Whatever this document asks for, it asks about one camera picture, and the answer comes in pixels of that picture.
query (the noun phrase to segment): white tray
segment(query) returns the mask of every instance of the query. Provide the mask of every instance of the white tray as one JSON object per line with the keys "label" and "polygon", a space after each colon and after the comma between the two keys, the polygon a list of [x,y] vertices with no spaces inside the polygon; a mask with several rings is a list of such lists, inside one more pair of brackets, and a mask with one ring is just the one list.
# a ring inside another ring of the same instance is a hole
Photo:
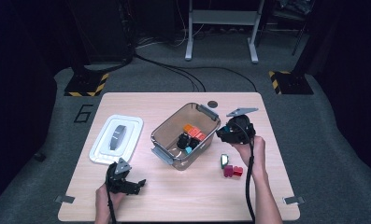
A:
{"label": "white tray", "polygon": [[[118,162],[123,158],[128,162],[136,148],[139,135],[141,135],[143,120],[137,117],[128,117],[123,115],[112,115],[104,124],[103,129],[98,134],[93,147],[89,153],[92,161],[104,164]],[[110,150],[109,144],[115,129],[123,125],[126,127],[126,133],[121,144],[115,150]]]}

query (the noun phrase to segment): red block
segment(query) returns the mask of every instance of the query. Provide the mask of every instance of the red block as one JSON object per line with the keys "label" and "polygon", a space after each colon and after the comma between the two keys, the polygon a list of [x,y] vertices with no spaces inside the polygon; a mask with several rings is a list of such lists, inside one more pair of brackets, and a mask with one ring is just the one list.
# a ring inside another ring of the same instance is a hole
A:
{"label": "red block", "polygon": [[194,126],[188,131],[188,135],[190,135],[191,137],[195,137],[199,133],[200,133],[200,129],[198,129]]}
{"label": "red block", "polygon": [[232,177],[232,175],[234,174],[234,167],[233,165],[225,165],[225,167],[223,167],[223,175],[225,177]]}
{"label": "red block", "polygon": [[234,167],[234,175],[238,175],[238,176],[243,175],[243,167],[235,166]]}
{"label": "red block", "polygon": [[205,140],[206,135],[203,134],[203,133],[199,133],[194,138],[197,139],[197,140],[199,140],[199,141],[203,141],[203,140]]}

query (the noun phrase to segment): yellow black tape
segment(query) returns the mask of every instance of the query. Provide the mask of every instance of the yellow black tape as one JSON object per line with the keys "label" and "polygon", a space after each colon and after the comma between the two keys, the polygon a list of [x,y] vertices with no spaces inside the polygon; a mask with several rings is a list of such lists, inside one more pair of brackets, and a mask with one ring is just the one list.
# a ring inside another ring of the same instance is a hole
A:
{"label": "yellow black tape", "polygon": [[106,73],[101,77],[100,82],[96,86],[95,90],[90,91],[66,91],[65,96],[98,96],[106,85],[109,74]]}
{"label": "yellow black tape", "polygon": [[270,80],[272,81],[273,89],[275,89],[276,94],[281,94],[280,86],[278,85],[278,80],[276,79],[275,74],[290,74],[290,72],[277,72],[277,71],[269,71]]}

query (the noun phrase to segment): metal bracket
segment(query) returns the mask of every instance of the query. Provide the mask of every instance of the metal bracket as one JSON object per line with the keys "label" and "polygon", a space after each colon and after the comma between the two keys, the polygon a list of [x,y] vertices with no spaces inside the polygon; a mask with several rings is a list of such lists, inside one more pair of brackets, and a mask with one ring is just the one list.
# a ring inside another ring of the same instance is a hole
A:
{"label": "metal bracket", "polygon": [[301,204],[305,203],[305,199],[303,197],[289,197],[289,198],[283,198],[283,202],[285,204],[291,204],[291,203],[296,203],[296,204]]}
{"label": "metal bracket", "polygon": [[115,175],[124,173],[126,171],[131,170],[131,169],[132,169],[132,167],[129,165],[129,163],[127,163],[124,159],[122,159],[120,157],[119,161],[118,161],[118,164],[116,165]]}
{"label": "metal bracket", "polygon": [[66,196],[66,195],[64,196],[59,195],[56,197],[56,199],[54,199],[54,201],[57,203],[72,203],[74,200],[75,200],[74,197]]}
{"label": "metal bracket", "polygon": [[212,120],[216,121],[219,117],[217,113],[215,113],[213,110],[209,109],[205,105],[197,105],[196,109],[202,113],[205,113],[207,116],[209,116]]}
{"label": "metal bracket", "polygon": [[245,115],[254,111],[257,111],[258,108],[241,108],[239,107],[238,109],[232,111],[231,113],[227,114],[226,117],[236,117],[240,115]]}

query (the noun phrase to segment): black cable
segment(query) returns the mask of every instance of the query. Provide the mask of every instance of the black cable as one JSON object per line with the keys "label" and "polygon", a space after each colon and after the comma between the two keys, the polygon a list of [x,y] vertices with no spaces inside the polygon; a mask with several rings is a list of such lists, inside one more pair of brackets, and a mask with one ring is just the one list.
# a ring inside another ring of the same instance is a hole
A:
{"label": "black cable", "polygon": [[169,67],[166,67],[166,66],[162,66],[162,67],[165,68],[165,69],[167,69],[167,70],[170,70],[170,71],[172,71],[172,72],[174,72],[174,73],[177,73],[177,74],[179,74],[179,75],[181,75],[181,76],[183,76],[183,77],[188,78],[188,79],[191,81],[191,83],[192,83],[193,91],[194,91],[194,88],[196,88],[197,91],[199,91],[199,88],[196,86],[196,84],[194,84],[194,82],[193,82],[189,77],[187,77],[187,76],[181,74],[180,72],[178,72],[178,71],[176,71],[176,70],[174,70],[174,69],[172,69],[172,68],[169,68]]}
{"label": "black cable", "polygon": [[257,88],[256,88],[256,86],[255,86],[255,84],[249,79],[249,78],[247,78],[247,77],[245,77],[244,75],[241,75],[240,73],[238,73],[238,72],[236,72],[236,71],[234,71],[234,70],[231,70],[231,69],[229,69],[229,68],[225,68],[225,67],[218,67],[218,66],[197,66],[197,67],[181,67],[181,66],[175,66],[175,65],[171,65],[171,64],[166,64],[166,63],[157,63],[157,62],[155,62],[155,61],[152,61],[152,60],[149,60],[149,59],[145,59],[145,58],[143,58],[143,57],[141,57],[141,56],[139,56],[138,54],[134,54],[135,55],[135,57],[137,57],[137,58],[139,58],[139,59],[141,59],[141,60],[144,60],[144,61],[147,61],[147,62],[150,62],[150,63],[155,63],[155,64],[159,64],[159,65],[164,65],[164,66],[167,66],[167,67],[170,67],[170,68],[174,68],[174,69],[210,69],[210,68],[214,68],[214,69],[222,69],[222,70],[226,70],[226,71],[228,71],[228,72],[232,72],[232,73],[235,73],[235,74],[237,74],[237,75],[239,75],[239,76],[241,76],[241,77],[243,77],[243,78],[245,78],[251,85],[252,85],[252,87],[254,88],[254,90],[255,90],[255,92],[258,92],[258,90],[257,90]]}
{"label": "black cable", "polygon": [[105,68],[105,69],[99,69],[99,70],[91,70],[91,69],[87,69],[88,71],[90,72],[96,72],[96,73],[110,73],[110,72],[113,72],[115,70],[118,70],[124,66],[126,66],[127,64],[130,63],[131,60],[123,60],[123,62],[121,62],[121,64],[118,64],[118,65],[115,65],[115,66],[112,66],[112,67],[109,67],[109,68]]}
{"label": "black cable", "polygon": [[187,72],[187,71],[184,71],[184,70],[182,70],[182,69],[180,69],[180,68],[176,68],[176,66],[172,66],[172,65],[169,65],[169,64],[165,64],[165,63],[158,63],[158,62],[155,62],[155,61],[153,61],[153,60],[150,60],[150,59],[146,59],[146,58],[144,58],[144,57],[142,57],[142,56],[139,56],[138,54],[134,54],[134,56],[136,57],[136,58],[138,58],[138,59],[140,59],[140,60],[142,60],[142,61],[145,61],[145,62],[148,62],[148,63],[153,63],[153,64],[156,64],[156,65],[159,65],[159,66],[161,66],[161,67],[163,67],[163,68],[165,68],[165,69],[168,69],[168,70],[170,70],[170,71],[173,71],[172,69],[176,69],[176,70],[178,70],[178,71],[181,71],[181,72],[183,72],[183,73],[185,73],[185,74],[187,74],[188,76],[190,76],[190,77],[193,77],[195,80],[197,80],[199,83],[200,83],[200,85],[203,87],[203,91],[206,91],[206,87],[205,87],[205,85],[203,85],[203,83],[197,78],[197,77],[195,77],[194,75],[192,75],[192,74],[190,74],[189,72]]}
{"label": "black cable", "polygon": [[254,214],[254,210],[252,209],[251,199],[250,199],[250,181],[251,181],[252,165],[254,164],[254,146],[251,143],[250,143],[250,150],[251,150],[251,156],[249,160],[249,169],[247,170],[247,177],[246,177],[246,201],[247,201],[247,206],[249,207],[249,210],[250,210],[252,221],[255,223],[255,214]]}
{"label": "black cable", "polygon": [[255,214],[254,214],[254,210],[252,209],[251,198],[250,198],[250,181],[251,181],[251,174],[252,174],[252,165],[254,164],[253,136],[252,138],[250,138],[247,132],[239,124],[237,124],[236,122],[231,122],[231,124],[232,123],[235,126],[237,126],[237,128],[239,128],[245,134],[245,136],[247,136],[247,140],[250,144],[251,156],[250,156],[249,168],[247,170],[247,176],[246,176],[246,202],[247,202],[247,207],[249,208],[249,211],[250,211],[250,215],[252,217],[252,221],[255,224]]}
{"label": "black cable", "polygon": [[112,219],[112,224],[116,224],[116,217],[115,217],[115,211],[113,210],[113,203],[112,203],[112,200],[110,199],[110,189],[108,189],[108,181],[107,181],[108,177],[106,175],[106,189],[107,189],[107,195],[108,195],[108,207],[109,207],[109,213],[111,215],[111,219]]}

